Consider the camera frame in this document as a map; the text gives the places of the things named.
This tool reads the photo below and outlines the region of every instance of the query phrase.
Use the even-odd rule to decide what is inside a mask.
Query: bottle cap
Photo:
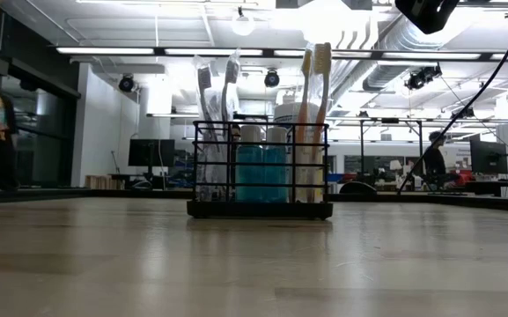
[[[281,127],[274,127],[268,129],[268,142],[270,143],[285,143],[287,142],[287,129]]]
[[[242,126],[242,142],[260,142],[261,141],[261,128],[254,125]]]

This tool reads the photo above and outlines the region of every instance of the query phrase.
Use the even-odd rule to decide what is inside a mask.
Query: blue bottle
[[[287,141],[287,129],[270,128],[268,129],[268,142],[281,143],[283,145],[268,145],[263,152],[263,161],[265,163],[287,163],[287,150],[285,143]],[[266,184],[286,184],[287,167],[286,166],[265,166]],[[287,203],[288,189],[285,187],[267,187],[264,188],[264,200],[268,203]]]
[[[242,142],[261,142],[261,128],[244,125],[241,130]],[[236,150],[238,163],[262,163],[263,149],[260,145],[241,145]],[[236,166],[236,183],[263,183],[263,166]],[[236,186],[237,202],[262,202],[262,187]]]

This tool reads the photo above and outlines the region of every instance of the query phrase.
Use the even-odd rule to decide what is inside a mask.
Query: computer monitor
[[[508,173],[506,145],[482,141],[470,143],[471,167],[474,173]]]
[[[175,140],[154,140],[154,139],[130,140],[129,166],[172,167],[174,162],[175,162]]]

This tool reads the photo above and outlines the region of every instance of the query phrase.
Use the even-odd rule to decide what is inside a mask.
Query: person sitting at desk
[[[430,179],[435,179],[436,181],[434,181],[434,183],[440,187],[452,187],[453,182],[458,180],[459,176],[448,174],[445,170],[444,156],[439,150],[439,148],[445,143],[445,136],[442,137],[439,141],[435,142],[440,135],[441,132],[439,131],[430,133],[429,139],[431,146],[423,156],[423,162],[426,165],[426,176]]]

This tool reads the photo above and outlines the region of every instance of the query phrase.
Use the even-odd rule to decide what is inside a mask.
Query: black wire rack
[[[188,214],[193,217],[307,217],[320,218],[322,220],[331,217],[333,205],[328,201],[328,125],[317,123],[283,123],[283,122],[208,122],[195,121],[195,140],[194,146],[194,163],[193,163],[193,196],[194,200],[188,202]],[[286,126],[289,129],[287,138],[288,143],[271,143],[271,142],[235,142],[232,141],[232,125],[257,125],[265,127],[267,131],[271,126]],[[322,129],[324,136],[323,143],[300,143],[294,142],[297,136],[297,127],[312,127],[314,129]],[[216,133],[222,133],[226,137],[216,136]],[[218,147],[225,146],[226,161],[214,162],[201,160],[200,152],[207,145],[216,145]],[[291,154],[290,163],[241,163],[232,162],[232,148],[240,145],[282,145],[287,148],[287,152]],[[322,163],[320,164],[302,164],[297,163],[298,147],[321,147],[323,151]],[[207,182],[198,181],[199,166],[225,166],[226,179],[225,182]],[[291,183],[273,184],[273,183],[245,183],[236,182],[232,179],[232,169],[235,166],[283,166],[289,167]],[[319,184],[297,184],[297,167],[314,167],[323,170],[323,182]],[[197,198],[197,188],[201,186],[222,187],[224,193],[222,197],[212,198],[208,202],[202,202]],[[291,195],[288,203],[244,203],[234,202],[231,196],[231,189],[237,187],[263,187],[263,188],[290,188]],[[297,188],[322,188],[321,203],[302,203],[297,199]]]

